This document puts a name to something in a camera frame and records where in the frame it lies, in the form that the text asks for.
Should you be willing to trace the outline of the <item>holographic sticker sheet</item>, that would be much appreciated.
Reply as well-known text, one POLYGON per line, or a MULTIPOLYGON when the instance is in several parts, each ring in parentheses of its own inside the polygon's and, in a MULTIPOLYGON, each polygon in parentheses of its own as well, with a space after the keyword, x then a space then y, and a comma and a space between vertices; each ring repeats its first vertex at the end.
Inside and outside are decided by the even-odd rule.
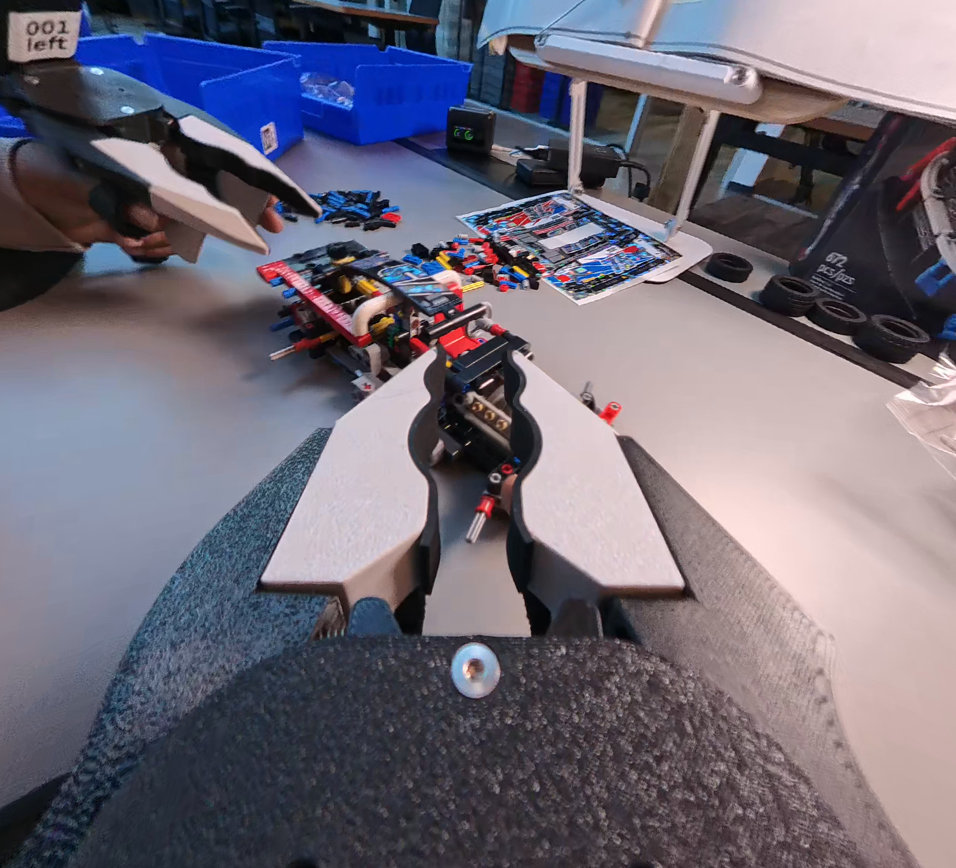
POLYGON ((545 284, 582 305, 681 269, 673 245, 568 192, 534 195, 457 217, 474 253, 508 287, 545 284))

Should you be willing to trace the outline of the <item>black power adapter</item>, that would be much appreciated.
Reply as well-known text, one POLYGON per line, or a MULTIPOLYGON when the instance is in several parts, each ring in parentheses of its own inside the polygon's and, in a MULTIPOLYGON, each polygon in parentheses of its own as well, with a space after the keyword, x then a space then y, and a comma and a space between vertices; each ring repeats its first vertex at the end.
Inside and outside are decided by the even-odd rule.
MULTIPOLYGON (((599 189, 609 178, 615 178, 624 167, 625 158, 615 148, 606 145, 584 145, 582 148, 580 181, 589 190, 599 189)), ((515 164, 515 180, 531 189, 555 190, 567 188, 569 145, 555 139, 547 145, 535 145, 519 150, 515 164)))

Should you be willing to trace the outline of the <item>black lego set box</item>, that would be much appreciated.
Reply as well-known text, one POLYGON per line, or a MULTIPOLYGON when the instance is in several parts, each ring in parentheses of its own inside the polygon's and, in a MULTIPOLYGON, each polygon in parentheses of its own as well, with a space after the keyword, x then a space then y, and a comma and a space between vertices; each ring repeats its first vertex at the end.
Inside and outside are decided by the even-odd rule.
POLYGON ((789 269, 824 297, 953 341, 954 125, 887 113, 789 269))

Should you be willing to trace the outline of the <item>large blue storage bin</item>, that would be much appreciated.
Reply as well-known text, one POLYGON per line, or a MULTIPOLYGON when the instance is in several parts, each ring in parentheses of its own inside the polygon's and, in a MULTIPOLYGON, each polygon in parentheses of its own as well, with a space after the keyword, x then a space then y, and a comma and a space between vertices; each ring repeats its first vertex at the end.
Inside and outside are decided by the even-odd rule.
POLYGON ((303 74, 352 86, 351 108, 309 94, 300 103, 305 128, 352 145, 444 131, 472 76, 467 62, 393 46, 274 40, 266 49, 292 56, 303 74))

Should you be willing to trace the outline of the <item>red and blue crates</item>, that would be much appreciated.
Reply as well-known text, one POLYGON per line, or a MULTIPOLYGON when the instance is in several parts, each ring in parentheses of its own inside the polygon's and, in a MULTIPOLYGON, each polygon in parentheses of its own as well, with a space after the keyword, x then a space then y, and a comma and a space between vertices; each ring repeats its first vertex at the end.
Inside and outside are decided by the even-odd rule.
POLYGON ((570 78, 521 62, 513 65, 508 110, 536 116, 563 129, 570 127, 570 78))

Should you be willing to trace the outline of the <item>pile of black blue pins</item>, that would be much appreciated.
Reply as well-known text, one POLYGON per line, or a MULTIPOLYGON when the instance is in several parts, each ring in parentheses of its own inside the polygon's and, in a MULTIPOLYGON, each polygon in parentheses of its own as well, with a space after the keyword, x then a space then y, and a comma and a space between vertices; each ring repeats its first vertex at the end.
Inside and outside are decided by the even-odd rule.
POLYGON ((316 223, 328 222, 346 228, 377 230, 395 228, 401 220, 400 206, 383 197, 380 191, 334 190, 309 196, 321 214, 316 223))

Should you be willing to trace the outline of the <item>small clear plastic bag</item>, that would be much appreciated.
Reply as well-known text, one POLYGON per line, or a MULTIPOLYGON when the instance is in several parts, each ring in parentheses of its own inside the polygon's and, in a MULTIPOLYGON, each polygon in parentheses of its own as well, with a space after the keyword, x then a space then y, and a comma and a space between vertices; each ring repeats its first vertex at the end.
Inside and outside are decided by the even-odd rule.
POLYGON ((350 111, 354 105, 355 89, 341 78, 317 72, 305 72, 299 77, 302 97, 325 102, 333 107, 350 111))

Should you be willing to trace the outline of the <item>pile of mixed coloured pieces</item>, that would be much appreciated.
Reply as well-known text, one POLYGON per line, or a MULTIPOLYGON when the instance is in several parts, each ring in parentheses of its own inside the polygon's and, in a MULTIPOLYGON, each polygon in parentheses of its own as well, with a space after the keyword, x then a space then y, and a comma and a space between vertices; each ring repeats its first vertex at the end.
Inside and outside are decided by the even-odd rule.
POLYGON ((403 258, 426 272, 454 271, 463 291, 480 284, 500 292, 537 290, 547 274, 542 259, 508 236, 459 236, 430 248, 415 243, 403 258))

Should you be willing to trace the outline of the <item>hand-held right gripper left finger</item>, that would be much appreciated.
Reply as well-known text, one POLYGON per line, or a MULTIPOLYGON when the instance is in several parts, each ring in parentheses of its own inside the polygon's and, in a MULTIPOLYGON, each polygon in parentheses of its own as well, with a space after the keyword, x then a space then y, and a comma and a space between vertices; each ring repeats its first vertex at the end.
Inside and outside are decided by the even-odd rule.
POLYGON ((442 399, 443 350, 430 349, 336 422, 262 589, 335 598, 346 617, 381 599, 421 634, 441 556, 430 461, 442 399))

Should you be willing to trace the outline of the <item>lego car model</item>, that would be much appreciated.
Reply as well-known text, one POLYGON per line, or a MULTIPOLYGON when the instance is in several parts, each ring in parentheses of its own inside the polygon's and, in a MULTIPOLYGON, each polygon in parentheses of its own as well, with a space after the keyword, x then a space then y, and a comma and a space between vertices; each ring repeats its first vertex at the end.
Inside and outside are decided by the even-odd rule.
POLYGON ((498 508, 503 477, 515 474, 505 387, 508 352, 533 360, 532 345, 496 324, 491 305, 465 305, 457 273, 426 272, 402 257, 342 240, 271 260, 256 268, 281 292, 271 330, 289 329, 289 344, 271 360, 306 354, 333 360, 351 378, 358 401, 430 349, 446 362, 432 465, 460 461, 484 474, 484 491, 466 534, 479 540, 498 508))

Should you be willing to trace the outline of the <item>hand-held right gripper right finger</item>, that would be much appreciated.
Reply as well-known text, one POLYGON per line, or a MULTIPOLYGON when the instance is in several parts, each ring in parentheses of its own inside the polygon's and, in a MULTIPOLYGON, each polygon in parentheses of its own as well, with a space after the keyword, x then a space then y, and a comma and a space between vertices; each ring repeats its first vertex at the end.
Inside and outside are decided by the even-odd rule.
POLYGON ((583 610, 678 599, 686 579, 625 454, 625 440, 525 355, 508 352, 508 571, 532 635, 583 610))

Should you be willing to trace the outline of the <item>long wooden office desk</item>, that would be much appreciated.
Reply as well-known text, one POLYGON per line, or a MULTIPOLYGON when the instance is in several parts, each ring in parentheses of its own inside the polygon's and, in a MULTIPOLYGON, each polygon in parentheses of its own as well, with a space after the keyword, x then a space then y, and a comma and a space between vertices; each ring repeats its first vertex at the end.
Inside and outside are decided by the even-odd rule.
POLYGON ((339 14, 368 20, 371 24, 381 28, 396 28, 399 30, 408 27, 424 27, 436 29, 440 19, 435 16, 390 11, 373 5, 361 4, 341 0, 282 0, 310 9, 317 9, 331 14, 339 14))

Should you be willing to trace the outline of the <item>black device with display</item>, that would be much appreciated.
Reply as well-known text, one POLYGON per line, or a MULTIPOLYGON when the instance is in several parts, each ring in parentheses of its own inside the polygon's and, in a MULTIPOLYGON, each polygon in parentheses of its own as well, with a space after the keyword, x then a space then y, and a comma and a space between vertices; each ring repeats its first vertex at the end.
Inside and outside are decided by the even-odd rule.
POLYGON ((446 149, 450 153, 489 157, 494 147, 496 112, 467 106, 448 109, 446 149))

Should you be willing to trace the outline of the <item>person's left forearm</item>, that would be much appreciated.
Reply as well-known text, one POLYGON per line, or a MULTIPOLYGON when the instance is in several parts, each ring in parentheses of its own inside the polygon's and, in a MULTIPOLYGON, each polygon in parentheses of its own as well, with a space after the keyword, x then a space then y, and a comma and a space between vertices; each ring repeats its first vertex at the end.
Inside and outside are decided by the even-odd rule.
POLYGON ((15 155, 28 139, 1 139, 1 247, 25 253, 83 253, 21 195, 14 180, 15 155))

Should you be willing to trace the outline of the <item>blue bin with tag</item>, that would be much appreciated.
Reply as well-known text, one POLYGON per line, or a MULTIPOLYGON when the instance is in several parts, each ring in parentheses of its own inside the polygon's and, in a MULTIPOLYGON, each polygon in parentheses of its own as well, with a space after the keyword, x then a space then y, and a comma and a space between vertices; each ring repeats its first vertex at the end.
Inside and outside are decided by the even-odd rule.
POLYGON ((79 20, 2 14, 2 137, 32 134, 96 166, 93 141, 175 144, 185 115, 221 125, 268 158, 302 139, 293 58, 166 35, 78 38, 79 20))

